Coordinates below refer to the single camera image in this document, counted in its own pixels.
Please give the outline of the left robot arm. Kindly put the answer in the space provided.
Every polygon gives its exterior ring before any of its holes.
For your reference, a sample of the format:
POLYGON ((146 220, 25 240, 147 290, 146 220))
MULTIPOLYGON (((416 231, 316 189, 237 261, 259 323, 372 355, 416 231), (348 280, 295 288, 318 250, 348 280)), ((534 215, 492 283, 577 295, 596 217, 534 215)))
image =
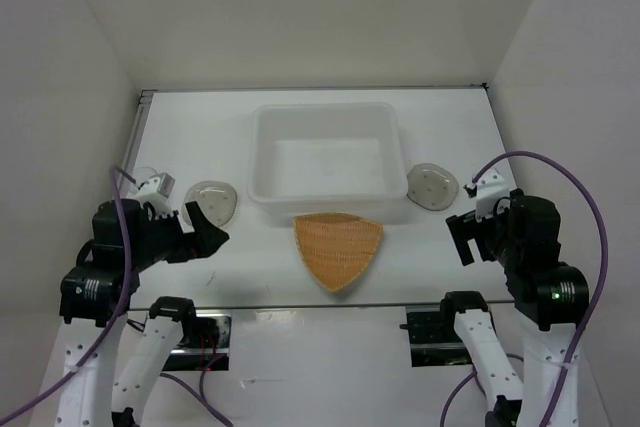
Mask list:
POLYGON ((229 239, 195 202, 192 231, 178 214, 157 215, 150 203, 117 199, 101 204, 93 237, 60 286, 60 315, 70 328, 56 423, 59 426, 138 426, 171 352, 212 339, 192 300, 163 296, 150 307, 142 337, 124 370, 116 370, 121 335, 140 274, 159 263, 206 259, 229 239))

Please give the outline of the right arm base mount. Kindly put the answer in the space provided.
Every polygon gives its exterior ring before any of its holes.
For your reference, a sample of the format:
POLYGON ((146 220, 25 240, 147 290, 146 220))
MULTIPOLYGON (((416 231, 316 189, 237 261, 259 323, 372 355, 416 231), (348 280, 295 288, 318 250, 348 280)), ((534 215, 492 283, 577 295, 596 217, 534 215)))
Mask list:
POLYGON ((469 365, 471 359, 463 342, 445 322, 436 306, 405 309, 406 320, 399 328, 409 340, 411 364, 418 367, 469 365))

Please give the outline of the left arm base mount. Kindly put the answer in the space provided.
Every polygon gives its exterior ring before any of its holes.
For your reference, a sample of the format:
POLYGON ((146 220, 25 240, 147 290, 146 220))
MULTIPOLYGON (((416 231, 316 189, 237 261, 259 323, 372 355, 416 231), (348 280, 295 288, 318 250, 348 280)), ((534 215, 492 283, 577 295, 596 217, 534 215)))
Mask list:
POLYGON ((147 372, 226 370, 231 316, 198 310, 189 299, 162 297, 148 310, 130 363, 147 372))

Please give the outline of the triangular woven bamboo tray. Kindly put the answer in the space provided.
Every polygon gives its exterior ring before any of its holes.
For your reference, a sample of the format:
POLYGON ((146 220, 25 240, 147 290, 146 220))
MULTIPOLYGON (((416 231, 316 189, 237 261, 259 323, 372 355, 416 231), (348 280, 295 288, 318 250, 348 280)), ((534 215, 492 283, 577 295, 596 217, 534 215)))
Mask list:
POLYGON ((356 281, 375 258, 383 225, 347 213, 317 213, 294 219, 300 258, 314 279, 335 293, 356 281))

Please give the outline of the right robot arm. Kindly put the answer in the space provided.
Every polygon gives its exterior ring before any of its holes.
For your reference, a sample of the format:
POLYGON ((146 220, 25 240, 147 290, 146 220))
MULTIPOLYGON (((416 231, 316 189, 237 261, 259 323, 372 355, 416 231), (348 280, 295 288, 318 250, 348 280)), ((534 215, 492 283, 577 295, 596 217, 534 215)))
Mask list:
POLYGON ((474 241, 485 261, 504 269, 519 313, 523 372, 517 374, 499 341, 487 302, 477 291, 454 291, 440 303, 438 328, 461 340, 482 386, 487 426, 576 426, 579 350, 571 341, 588 304, 581 271, 559 259, 560 215, 549 200, 515 189, 475 212, 446 223, 462 264, 474 258, 474 241))

